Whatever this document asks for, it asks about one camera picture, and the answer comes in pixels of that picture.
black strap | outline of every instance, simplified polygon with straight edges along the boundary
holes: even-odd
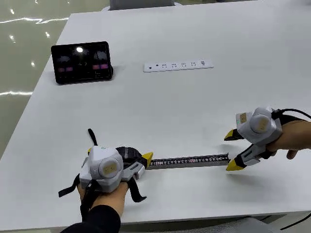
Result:
[[[134,202],[141,202],[142,200],[145,200],[147,198],[140,195],[136,181],[133,177],[127,182],[127,184],[131,192],[132,200]]]
[[[303,119],[297,118],[295,116],[284,115],[284,114],[282,114],[279,118],[280,118],[281,125],[285,125],[286,123],[292,122],[295,120],[303,120]]]
[[[88,186],[86,187],[86,192],[81,201],[80,211],[82,216],[82,221],[86,220],[88,212],[92,207],[95,199],[101,194],[101,192],[95,191],[100,185],[96,180],[91,180]]]
[[[58,192],[58,196],[61,198],[64,195],[67,195],[68,193],[72,193],[76,186],[78,186],[78,184],[80,183],[80,178],[79,178],[79,174],[76,176],[76,178],[74,178],[74,181],[72,183],[72,186],[68,187],[68,188],[64,188],[63,190],[60,190]]]
[[[98,146],[97,141],[96,141],[96,137],[95,137],[95,134],[94,134],[93,130],[92,129],[88,129],[87,131],[88,131],[88,133],[89,133],[89,135],[90,135],[94,145]]]

finger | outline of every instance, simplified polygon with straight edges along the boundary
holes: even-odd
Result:
[[[83,189],[83,188],[81,187],[81,184],[78,184],[77,189],[78,189],[78,192],[79,192],[79,194],[80,194],[80,200],[82,200],[83,197],[84,197],[84,194],[86,193],[86,191],[85,191],[85,189]]]
[[[277,150],[276,150],[276,151],[274,151],[274,152],[271,154],[271,156],[275,156],[275,155],[276,155],[276,153],[277,153]]]
[[[297,153],[298,153],[297,150],[289,150],[289,151],[287,152],[286,157],[287,157],[288,159],[293,159],[293,158],[297,155]]]

black sleeve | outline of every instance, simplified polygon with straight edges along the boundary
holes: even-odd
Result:
[[[120,217],[112,207],[99,205],[89,211],[85,222],[73,224],[62,233],[118,233],[120,225]]]

white table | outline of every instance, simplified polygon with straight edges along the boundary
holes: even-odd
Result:
[[[311,8],[233,2],[73,14],[58,44],[108,41],[111,82],[58,86],[49,59],[0,162],[0,230],[81,220],[77,192],[58,198],[92,146],[132,146],[155,158],[230,152],[235,114],[258,106],[311,112]],[[213,69],[143,73],[150,61],[208,58]],[[311,210],[310,151],[249,169],[147,171],[123,223]]]

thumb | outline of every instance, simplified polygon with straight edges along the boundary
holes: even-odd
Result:
[[[288,159],[293,159],[296,155],[297,155],[297,150],[289,150],[288,152],[287,152],[287,155],[286,155],[286,157],[288,158]]]

